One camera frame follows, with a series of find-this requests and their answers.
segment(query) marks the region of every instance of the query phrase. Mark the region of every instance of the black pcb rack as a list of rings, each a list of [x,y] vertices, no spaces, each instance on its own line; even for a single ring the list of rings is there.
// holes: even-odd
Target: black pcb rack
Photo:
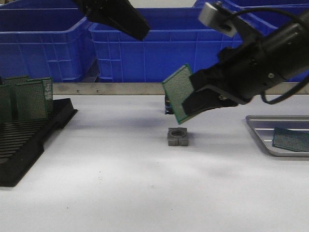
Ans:
[[[16,186],[43,153],[44,141],[76,112],[70,99],[60,99],[47,120],[0,124],[0,186]]]

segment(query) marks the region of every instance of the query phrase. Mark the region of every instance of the white work surface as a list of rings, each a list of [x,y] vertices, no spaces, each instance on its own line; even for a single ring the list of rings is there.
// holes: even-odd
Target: white work surface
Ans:
[[[309,230],[309,159],[269,155],[245,122],[306,115],[309,96],[204,112],[181,125],[188,147],[168,146],[164,96],[69,97],[78,113],[0,188],[1,232]]]

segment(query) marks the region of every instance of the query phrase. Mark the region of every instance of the stainless steel tray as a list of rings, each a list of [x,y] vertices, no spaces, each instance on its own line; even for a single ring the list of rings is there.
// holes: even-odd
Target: stainless steel tray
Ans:
[[[309,157],[309,152],[294,152],[272,146],[274,128],[309,132],[309,116],[247,116],[247,124],[269,153],[279,157]]]

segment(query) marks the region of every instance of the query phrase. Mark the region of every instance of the cable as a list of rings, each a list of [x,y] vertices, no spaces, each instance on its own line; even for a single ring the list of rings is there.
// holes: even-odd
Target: cable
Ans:
[[[289,18],[291,18],[292,20],[294,20],[296,23],[298,23],[299,25],[301,25],[303,28],[305,28],[308,32],[309,32],[309,24],[304,22],[301,18],[299,18],[298,16],[284,11],[284,10],[280,10],[280,9],[275,9],[275,8],[269,8],[269,7],[258,7],[258,8],[252,8],[252,9],[246,9],[246,10],[242,10],[242,11],[238,11],[236,13],[233,13],[231,15],[229,15],[228,17],[226,17],[223,21],[222,24],[228,20],[231,20],[232,18],[242,15],[242,14],[247,14],[247,13],[252,13],[252,12],[274,12],[274,13],[278,13],[284,16],[287,16]],[[266,99],[266,94],[265,91],[263,91],[261,93],[261,98],[262,101],[270,104],[270,105],[274,105],[277,104],[291,96],[293,96],[294,94],[296,94],[299,90],[301,90],[303,87],[305,87],[307,84],[309,83],[309,75],[306,76],[301,82],[299,82],[296,86],[294,86],[293,88],[291,88],[290,90],[288,90],[287,92],[285,92],[284,94],[282,94],[280,97],[277,97],[271,101],[268,101]]]

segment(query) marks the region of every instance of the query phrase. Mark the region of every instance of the metal tray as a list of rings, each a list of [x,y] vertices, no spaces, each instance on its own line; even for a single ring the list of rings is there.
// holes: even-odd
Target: metal tray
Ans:
[[[309,157],[309,152],[294,152],[272,146],[274,128],[309,132],[309,116],[247,116],[247,124],[269,153],[278,157]]]

